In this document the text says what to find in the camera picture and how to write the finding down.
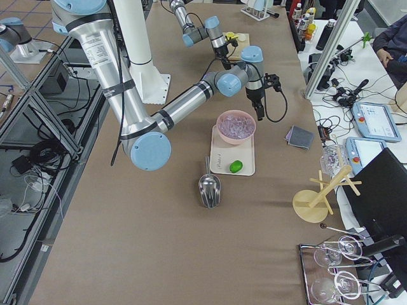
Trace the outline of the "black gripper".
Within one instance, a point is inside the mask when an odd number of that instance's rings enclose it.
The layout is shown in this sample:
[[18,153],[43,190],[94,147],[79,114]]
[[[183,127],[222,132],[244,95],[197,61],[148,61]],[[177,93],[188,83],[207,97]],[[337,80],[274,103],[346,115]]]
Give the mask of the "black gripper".
[[265,110],[261,99],[265,96],[265,90],[270,87],[273,87],[276,92],[281,91],[278,75],[266,73],[261,79],[250,81],[245,85],[246,96],[256,111],[258,121],[262,121],[265,117]]
[[227,38],[225,35],[221,35],[215,40],[213,40],[213,50],[216,57],[222,61],[222,65],[225,70],[231,69],[231,63],[228,60],[228,45],[231,44],[233,47],[238,46],[236,38]]

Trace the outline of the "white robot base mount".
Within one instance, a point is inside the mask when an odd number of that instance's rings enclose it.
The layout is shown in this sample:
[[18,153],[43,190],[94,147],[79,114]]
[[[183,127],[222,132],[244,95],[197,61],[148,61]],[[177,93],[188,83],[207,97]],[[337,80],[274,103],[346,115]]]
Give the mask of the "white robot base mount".
[[170,75],[160,73],[153,63],[141,2],[117,0],[113,3],[130,60],[129,71],[142,102],[164,104]]

